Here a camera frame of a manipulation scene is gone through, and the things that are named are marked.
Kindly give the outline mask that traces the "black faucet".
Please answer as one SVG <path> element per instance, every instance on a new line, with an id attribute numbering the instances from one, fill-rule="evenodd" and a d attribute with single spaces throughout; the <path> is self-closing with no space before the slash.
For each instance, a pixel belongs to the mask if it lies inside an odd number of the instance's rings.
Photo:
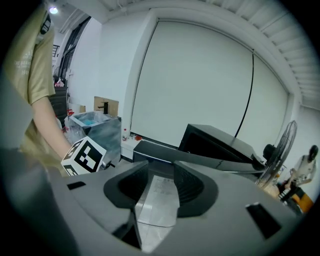
<path id="1" fill-rule="evenodd" d="M 97 108 L 98 109 L 103 109 L 103 114 L 104 115 L 108 115 L 109 114 L 109 102 L 108 101 L 103 102 L 103 105 L 98 106 Z"/>

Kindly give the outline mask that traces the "black pedestal fan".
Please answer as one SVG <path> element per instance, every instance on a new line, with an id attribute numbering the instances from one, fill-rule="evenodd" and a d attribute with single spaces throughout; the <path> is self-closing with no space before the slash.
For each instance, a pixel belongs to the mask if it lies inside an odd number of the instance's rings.
<path id="1" fill-rule="evenodd" d="M 275 178 L 287 159 L 296 138 L 298 125 L 292 120 L 286 127 L 277 146 L 268 144 L 263 150 L 263 157 L 266 159 L 265 168 L 256 184 L 265 189 Z"/>

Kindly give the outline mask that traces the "person's left forearm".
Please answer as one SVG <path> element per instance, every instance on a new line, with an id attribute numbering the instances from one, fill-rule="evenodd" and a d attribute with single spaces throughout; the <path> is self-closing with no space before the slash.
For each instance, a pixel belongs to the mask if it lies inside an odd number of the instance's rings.
<path id="1" fill-rule="evenodd" d="M 48 145 L 58 155 L 61 162 L 72 147 L 60 129 L 53 107 L 47 96 L 32 105 L 33 122 Z"/>

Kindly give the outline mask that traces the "person in olive shirt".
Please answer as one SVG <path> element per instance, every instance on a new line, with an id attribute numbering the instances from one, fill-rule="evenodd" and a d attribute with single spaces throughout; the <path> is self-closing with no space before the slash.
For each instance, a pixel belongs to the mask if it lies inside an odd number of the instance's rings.
<path id="1" fill-rule="evenodd" d="M 50 15 L 40 5 L 18 30 L 4 59 L 6 77 L 29 105 L 55 93 L 51 57 L 53 42 L 54 28 Z M 33 121 L 24 133 L 20 150 L 46 167 L 64 172 L 59 156 Z"/>

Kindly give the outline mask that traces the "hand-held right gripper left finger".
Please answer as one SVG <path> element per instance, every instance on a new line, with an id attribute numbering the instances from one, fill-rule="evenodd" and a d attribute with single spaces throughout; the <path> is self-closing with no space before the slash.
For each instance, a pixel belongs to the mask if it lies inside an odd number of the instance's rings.
<path id="1" fill-rule="evenodd" d="M 147 170 L 147 166 L 147 161 L 142 161 L 69 177 L 51 171 L 54 199 L 74 238 L 78 256 L 147 256 L 122 240 L 130 229 L 138 233 L 136 203 L 128 197 L 129 206 L 117 207 L 104 193 L 108 180 L 123 179 L 140 169 Z"/>

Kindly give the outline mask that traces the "clear plastic storage bin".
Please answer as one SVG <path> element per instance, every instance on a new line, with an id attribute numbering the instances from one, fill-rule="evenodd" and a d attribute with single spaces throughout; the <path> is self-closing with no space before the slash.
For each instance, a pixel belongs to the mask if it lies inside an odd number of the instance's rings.
<path id="1" fill-rule="evenodd" d="M 93 125 L 84 125 L 82 121 L 95 120 Z M 88 136 L 107 151 L 107 155 L 116 166 L 121 159 L 121 120 L 103 114 L 102 111 L 89 111 L 71 115 L 72 120 L 80 129 L 82 138 Z"/>

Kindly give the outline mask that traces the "white label sticker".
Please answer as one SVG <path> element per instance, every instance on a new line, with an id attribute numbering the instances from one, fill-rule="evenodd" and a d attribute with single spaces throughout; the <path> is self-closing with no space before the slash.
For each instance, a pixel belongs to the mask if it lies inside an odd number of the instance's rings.
<path id="1" fill-rule="evenodd" d="M 155 177 L 153 191 L 158 194 L 171 195 L 175 191 L 174 181 L 169 178 Z"/>

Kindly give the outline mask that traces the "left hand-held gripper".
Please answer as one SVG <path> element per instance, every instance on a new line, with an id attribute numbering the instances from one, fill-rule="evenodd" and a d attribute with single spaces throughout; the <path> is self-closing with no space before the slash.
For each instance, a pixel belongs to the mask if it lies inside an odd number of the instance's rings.
<path id="1" fill-rule="evenodd" d="M 89 136 L 72 145 L 61 165 L 69 176 L 96 173 L 108 167 L 115 167 L 107 151 Z"/>

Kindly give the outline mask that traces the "black drawer cabinet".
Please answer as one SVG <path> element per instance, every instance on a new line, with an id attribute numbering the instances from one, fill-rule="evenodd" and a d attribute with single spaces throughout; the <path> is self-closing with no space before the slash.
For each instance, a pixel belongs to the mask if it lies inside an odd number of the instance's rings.
<path id="1" fill-rule="evenodd" d="M 55 93 L 48 97 L 58 119 L 67 116 L 67 87 L 55 87 Z"/>

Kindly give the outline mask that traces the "white roller blind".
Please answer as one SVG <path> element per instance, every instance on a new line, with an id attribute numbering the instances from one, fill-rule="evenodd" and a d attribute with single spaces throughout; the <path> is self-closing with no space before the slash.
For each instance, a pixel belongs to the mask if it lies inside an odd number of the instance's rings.
<path id="1" fill-rule="evenodd" d="M 235 40 L 201 26 L 160 21 L 142 64 L 131 131 L 178 147 L 188 124 L 249 144 L 274 145 L 288 93 L 272 70 Z"/>

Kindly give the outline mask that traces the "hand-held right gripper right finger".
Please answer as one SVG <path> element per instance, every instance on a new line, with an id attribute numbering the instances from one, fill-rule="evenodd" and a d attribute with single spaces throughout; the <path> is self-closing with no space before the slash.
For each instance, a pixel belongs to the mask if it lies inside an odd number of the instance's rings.
<path id="1" fill-rule="evenodd" d="M 177 219 L 165 228 L 142 223 L 148 256 L 265 256 L 293 230 L 298 217 L 254 182 L 237 174 L 209 171 L 219 188 L 203 215 Z"/>

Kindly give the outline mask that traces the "black mini fridge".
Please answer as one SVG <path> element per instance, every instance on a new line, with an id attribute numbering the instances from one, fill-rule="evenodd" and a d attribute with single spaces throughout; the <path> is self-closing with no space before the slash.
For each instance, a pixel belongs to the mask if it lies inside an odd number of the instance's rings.
<path id="1" fill-rule="evenodd" d="M 189 123 L 178 150 L 213 159 L 263 166 L 252 146 L 205 124 Z"/>

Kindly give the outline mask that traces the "cardboard box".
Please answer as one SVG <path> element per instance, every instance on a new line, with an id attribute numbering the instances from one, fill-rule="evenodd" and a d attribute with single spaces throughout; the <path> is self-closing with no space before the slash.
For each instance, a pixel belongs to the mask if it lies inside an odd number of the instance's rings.
<path id="1" fill-rule="evenodd" d="M 103 109 L 97 108 L 98 106 L 102 106 L 103 102 L 108 102 L 108 115 L 110 115 L 112 117 L 117 117 L 118 116 L 118 109 L 119 109 L 119 102 L 116 100 L 95 96 L 93 109 L 95 111 L 103 112 Z"/>

